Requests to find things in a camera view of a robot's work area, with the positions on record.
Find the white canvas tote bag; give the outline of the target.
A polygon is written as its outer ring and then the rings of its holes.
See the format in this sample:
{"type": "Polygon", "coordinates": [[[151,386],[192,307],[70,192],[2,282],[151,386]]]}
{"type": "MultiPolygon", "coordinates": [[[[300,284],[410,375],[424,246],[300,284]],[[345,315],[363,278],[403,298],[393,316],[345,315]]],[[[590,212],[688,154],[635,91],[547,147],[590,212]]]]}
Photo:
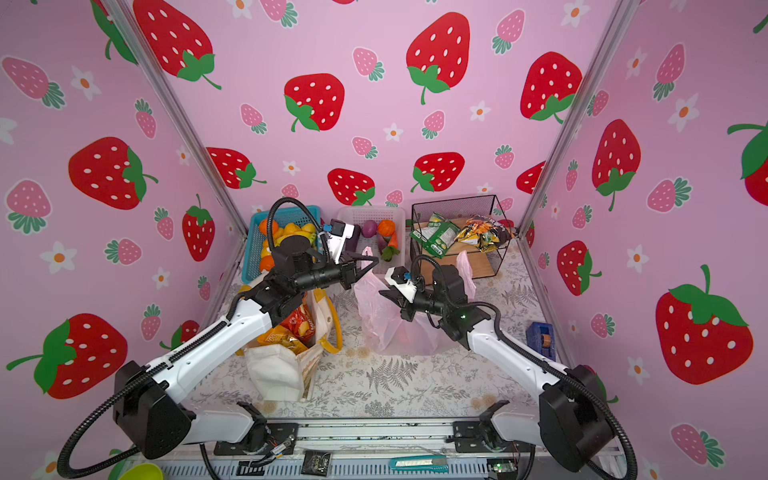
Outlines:
{"type": "Polygon", "coordinates": [[[314,373],[324,355],[335,355],[343,348],[340,320],[323,289],[304,296],[315,322],[315,337],[308,350],[295,355],[280,345],[260,346],[256,339],[242,349],[251,381],[267,401],[300,401],[309,396],[314,373]]]}

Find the yellow snack packet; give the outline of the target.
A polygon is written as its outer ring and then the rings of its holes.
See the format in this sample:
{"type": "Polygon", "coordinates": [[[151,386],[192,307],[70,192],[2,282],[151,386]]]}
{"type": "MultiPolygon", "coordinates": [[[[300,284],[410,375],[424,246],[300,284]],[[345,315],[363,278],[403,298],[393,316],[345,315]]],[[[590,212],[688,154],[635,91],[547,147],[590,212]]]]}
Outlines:
{"type": "Polygon", "coordinates": [[[272,328],[268,332],[258,336],[256,341],[260,346],[280,345],[287,348],[295,355],[299,355],[308,350],[308,347],[298,337],[283,326],[272,328]]]}

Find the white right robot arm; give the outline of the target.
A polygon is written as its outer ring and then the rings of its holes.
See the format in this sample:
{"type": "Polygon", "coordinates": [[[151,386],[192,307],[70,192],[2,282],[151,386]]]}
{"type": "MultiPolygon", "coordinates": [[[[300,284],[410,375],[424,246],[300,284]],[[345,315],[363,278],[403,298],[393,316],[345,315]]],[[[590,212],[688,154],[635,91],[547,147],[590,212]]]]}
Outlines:
{"type": "Polygon", "coordinates": [[[385,275],[381,296],[398,306],[405,320],[421,312],[437,318],[437,326],[453,341],[499,367],[530,396],[538,411],[516,414],[502,404],[490,414],[491,430],[504,442],[544,447],[571,472],[588,467],[603,479],[610,473],[595,456],[612,440],[624,454],[624,478],[635,479],[639,468],[631,441],[603,398],[597,377],[589,368],[568,368],[507,336],[501,311],[485,301],[470,301],[456,268],[436,265],[427,284],[417,266],[392,267],[385,275]]]}

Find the pink plastic grocery bag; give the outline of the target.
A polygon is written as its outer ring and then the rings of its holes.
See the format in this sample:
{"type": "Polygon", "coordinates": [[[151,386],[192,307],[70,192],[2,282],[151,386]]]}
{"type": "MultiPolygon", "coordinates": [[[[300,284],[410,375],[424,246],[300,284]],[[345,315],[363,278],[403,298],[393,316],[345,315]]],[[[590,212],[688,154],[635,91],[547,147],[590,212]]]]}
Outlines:
{"type": "Polygon", "coordinates": [[[467,331],[487,314],[468,306],[475,297],[465,254],[440,265],[418,256],[380,278],[367,273],[354,286],[368,348],[382,355],[429,356],[467,345],[467,331]]]}

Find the red snack packet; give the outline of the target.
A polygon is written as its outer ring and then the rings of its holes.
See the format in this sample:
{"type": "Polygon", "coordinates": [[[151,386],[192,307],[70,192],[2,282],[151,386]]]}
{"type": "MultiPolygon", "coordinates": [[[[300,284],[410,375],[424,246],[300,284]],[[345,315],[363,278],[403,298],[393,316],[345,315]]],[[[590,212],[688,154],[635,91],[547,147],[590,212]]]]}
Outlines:
{"type": "Polygon", "coordinates": [[[302,305],[294,310],[282,321],[281,325],[288,329],[305,346],[313,344],[316,332],[315,322],[306,305],[302,305]]]}

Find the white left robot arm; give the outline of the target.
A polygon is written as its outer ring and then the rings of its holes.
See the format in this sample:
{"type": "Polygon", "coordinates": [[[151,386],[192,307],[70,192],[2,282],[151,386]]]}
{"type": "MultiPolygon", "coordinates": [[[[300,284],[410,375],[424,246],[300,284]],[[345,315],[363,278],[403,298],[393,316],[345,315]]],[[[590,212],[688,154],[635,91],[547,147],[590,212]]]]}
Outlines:
{"type": "Polygon", "coordinates": [[[144,366],[131,361],[120,368],[115,392],[75,429],[62,447],[57,472],[82,478],[132,455],[152,460],[180,445],[225,442],[248,453],[269,446],[266,422],[252,406],[196,413],[185,398],[215,368],[249,341],[279,326],[302,303],[306,293],[339,284],[348,289],[379,262],[355,252],[334,254],[311,248],[305,239],[288,239],[273,247],[274,267],[254,287],[235,296],[216,323],[170,353],[144,366]],[[132,449],[95,465],[75,468],[70,460],[86,431],[105,413],[130,438],[132,449]]]}

